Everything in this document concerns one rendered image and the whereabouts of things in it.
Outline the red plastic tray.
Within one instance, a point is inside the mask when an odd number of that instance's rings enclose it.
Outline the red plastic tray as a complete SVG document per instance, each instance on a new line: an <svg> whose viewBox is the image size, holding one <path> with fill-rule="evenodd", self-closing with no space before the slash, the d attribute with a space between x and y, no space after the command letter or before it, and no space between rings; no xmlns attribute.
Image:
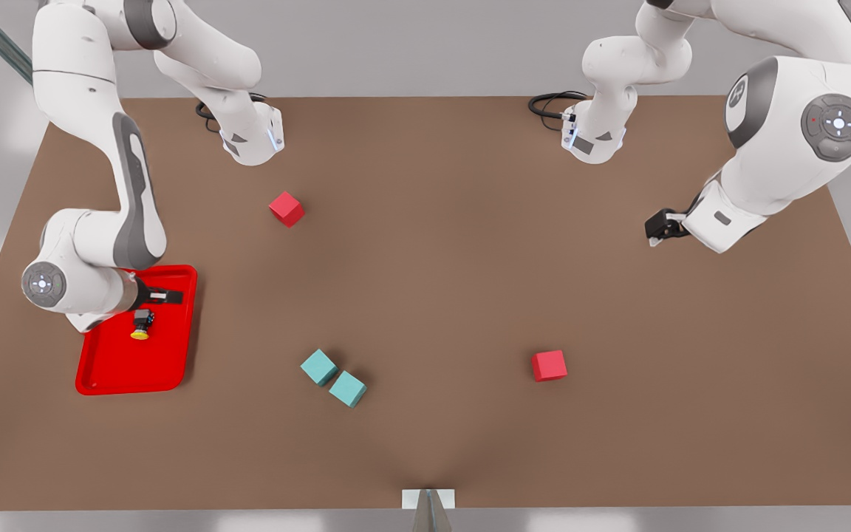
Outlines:
<svg viewBox="0 0 851 532"><path fill-rule="evenodd" d="M131 338L133 311L111 317L84 336L75 387L84 395L161 392L176 388L190 344L198 273L190 265L139 272L149 287L183 292L180 305L142 305L154 313L148 340Z"/></svg>

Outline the red cube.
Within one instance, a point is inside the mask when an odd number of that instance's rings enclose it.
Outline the red cube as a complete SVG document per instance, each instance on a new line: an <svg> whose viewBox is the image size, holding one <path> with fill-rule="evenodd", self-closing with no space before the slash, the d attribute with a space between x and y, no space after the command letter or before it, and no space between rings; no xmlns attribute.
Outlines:
<svg viewBox="0 0 851 532"><path fill-rule="evenodd" d="M288 191L283 191L269 204L271 214L287 228L294 227L304 218L303 203Z"/></svg>
<svg viewBox="0 0 851 532"><path fill-rule="evenodd" d="M531 357L531 370L536 383L556 381L568 375L563 350L537 352Z"/></svg>

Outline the teal cube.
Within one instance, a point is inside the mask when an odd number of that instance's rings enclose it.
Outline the teal cube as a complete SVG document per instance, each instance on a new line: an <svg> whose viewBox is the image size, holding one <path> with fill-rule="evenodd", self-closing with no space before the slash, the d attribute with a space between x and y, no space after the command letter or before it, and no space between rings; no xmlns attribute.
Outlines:
<svg viewBox="0 0 851 532"><path fill-rule="evenodd" d="M300 365L301 370L311 378L314 384L324 387L340 371L337 364L318 348Z"/></svg>
<svg viewBox="0 0 851 532"><path fill-rule="evenodd" d="M329 389L329 393L348 407L355 408L367 391L367 385L347 371L341 371Z"/></svg>

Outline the pale frame foot plate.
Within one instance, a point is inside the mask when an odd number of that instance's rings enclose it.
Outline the pale frame foot plate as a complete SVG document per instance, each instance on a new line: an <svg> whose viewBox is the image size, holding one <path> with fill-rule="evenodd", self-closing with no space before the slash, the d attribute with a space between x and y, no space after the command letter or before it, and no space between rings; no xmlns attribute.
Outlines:
<svg viewBox="0 0 851 532"><path fill-rule="evenodd" d="M446 511L457 507L455 489L403 489L401 497L402 509L418 509L421 506L429 509L430 506L436 506L439 502Z"/></svg>

